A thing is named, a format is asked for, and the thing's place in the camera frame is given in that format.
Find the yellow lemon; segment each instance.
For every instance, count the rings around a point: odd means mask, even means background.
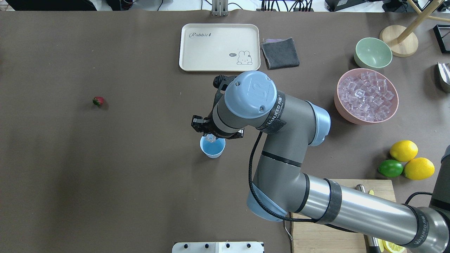
[[[380,238],[378,239],[378,246],[380,247],[380,252],[384,251],[384,245],[383,245],[383,240],[381,240]]]
[[[409,161],[403,170],[405,177],[412,180],[422,180],[429,178],[434,173],[433,163],[423,157],[414,158]]]
[[[402,253],[406,249],[405,247],[387,241],[383,241],[383,244],[384,248],[390,253]]]
[[[416,157],[419,149],[417,145],[410,140],[401,140],[392,145],[389,153],[399,162],[407,162]]]

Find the strawberry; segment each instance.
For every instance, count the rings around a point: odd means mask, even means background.
[[[92,100],[92,102],[97,106],[103,105],[103,101],[103,97],[94,97],[94,99]]]

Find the wooden cutting board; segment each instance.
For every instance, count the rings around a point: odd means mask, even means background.
[[[375,196],[396,201],[391,180],[333,179],[333,181],[350,188],[362,184],[366,192],[373,190]],[[293,218],[307,217],[293,213]],[[343,232],[315,223],[294,222],[292,237],[294,253],[367,253],[362,234]]]

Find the green bowl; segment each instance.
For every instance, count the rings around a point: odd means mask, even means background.
[[[386,43],[377,38],[364,38],[356,44],[353,57],[361,68],[379,70],[391,63],[392,51]]]

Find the blue joint cap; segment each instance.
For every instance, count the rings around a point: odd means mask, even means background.
[[[325,109],[312,104],[310,101],[307,102],[311,105],[315,116],[315,135],[308,146],[317,146],[325,140],[325,136],[330,132],[331,119]]]
[[[450,155],[450,145],[447,147],[447,150],[445,150],[444,156],[441,159],[441,163],[444,160],[444,158],[446,158],[449,155]]]
[[[225,104],[234,115],[257,118],[267,114],[277,99],[274,82],[263,72],[252,70],[238,75],[226,88]]]
[[[258,187],[256,187],[255,184],[253,184],[253,189],[255,190],[256,196],[261,200],[261,202],[271,211],[273,211],[276,214],[279,214],[281,216],[286,216],[288,213],[287,211],[284,211],[281,207],[279,207],[275,202],[273,202],[267,195],[265,195]],[[252,195],[252,192],[248,193],[247,197],[247,206],[248,208],[257,216],[266,219],[268,221],[282,221],[281,219],[278,219],[268,212],[266,212],[262,207],[256,202],[255,198]]]

